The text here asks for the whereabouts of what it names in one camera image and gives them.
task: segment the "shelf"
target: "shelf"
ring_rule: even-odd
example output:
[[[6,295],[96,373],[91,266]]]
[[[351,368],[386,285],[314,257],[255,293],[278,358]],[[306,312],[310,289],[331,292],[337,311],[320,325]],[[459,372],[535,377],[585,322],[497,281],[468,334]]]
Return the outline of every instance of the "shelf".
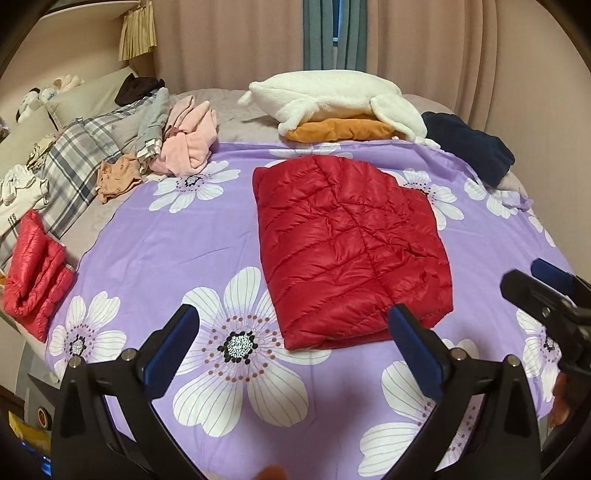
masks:
[[[51,34],[56,29],[68,28],[73,24],[87,21],[114,20],[127,10],[139,5],[138,0],[117,0],[104,2],[58,2],[50,13],[41,17],[33,30],[37,35]]]

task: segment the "black cloth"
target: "black cloth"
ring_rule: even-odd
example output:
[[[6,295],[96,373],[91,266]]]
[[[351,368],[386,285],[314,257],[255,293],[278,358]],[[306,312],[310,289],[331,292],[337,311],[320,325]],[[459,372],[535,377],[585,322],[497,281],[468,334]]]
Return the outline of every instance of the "black cloth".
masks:
[[[119,93],[115,97],[115,103],[119,106],[130,105],[150,95],[154,89],[164,87],[164,80],[154,77],[134,77],[133,73],[123,81]]]
[[[425,112],[423,121],[427,138],[468,163],[480,179],[493,188],[498,187],[515,163],[513,153],[500,138],[474,130],[457,115]]]

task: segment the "beige curtain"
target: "beige curtain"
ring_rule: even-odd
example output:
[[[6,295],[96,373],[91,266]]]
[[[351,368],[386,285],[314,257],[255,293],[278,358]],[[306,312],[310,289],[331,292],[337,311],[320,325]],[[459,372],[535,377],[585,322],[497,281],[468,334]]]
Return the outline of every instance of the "beige curtain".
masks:
[[[368,72],[486,127],[496,67],[495,0],[368,0]]]
[[[247,89],[303,68],[302,0],[153,0],[156,72],[174,93]]]

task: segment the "plush toy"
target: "plush toy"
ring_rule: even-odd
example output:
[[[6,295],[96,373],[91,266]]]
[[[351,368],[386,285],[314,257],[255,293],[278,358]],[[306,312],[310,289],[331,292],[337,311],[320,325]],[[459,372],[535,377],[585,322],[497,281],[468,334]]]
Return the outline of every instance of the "plush toy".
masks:
[[[21,123],[25,121],[41,105],[45,105],[59,93],[72,90],[83,83],[84,80],[78,75],[68,74],[64,77],[56,78],[50,86],[45,87],[43,90],[39,90],[38,88],[31,89],[25,95],[25,98],[22,99],[21,106],[18,108],[17,122]]]
[[[41,91],[39,95],[39,100],[43,105],[45,105],[49,100],[55,97],[58,94],[58,91],[53,87],[46,87]]]
[[[20,124],[30,117],[35,110],[37,110],[43,103],[39,100],[39,93],[41,91],[38,88],[33,88],[25,98],[22,99],[21,106],[17,112],[17,122]]]
[[[84,83],[78,75],[65,75],[64,77],[56,78],[53,81],[53,88],[56,89],[57,93],[67,92],[72,90]]]

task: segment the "red down jacket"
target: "red down jacket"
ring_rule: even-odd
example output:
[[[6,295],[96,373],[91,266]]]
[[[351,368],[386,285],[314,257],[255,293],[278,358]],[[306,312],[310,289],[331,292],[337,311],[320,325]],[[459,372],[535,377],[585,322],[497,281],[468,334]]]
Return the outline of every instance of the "red down jacket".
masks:
[[[66,248],[45,233],[35,210],[20,223],[4,287],[4,310],[45,342],[49,318],[68,292],[74,272],[66,267]]]
[[[405,303],[425,327],[452,308],[452,277],[425,194],[367,162],[312,155],[252,178],[262,269],[288,350],[391,338]]]

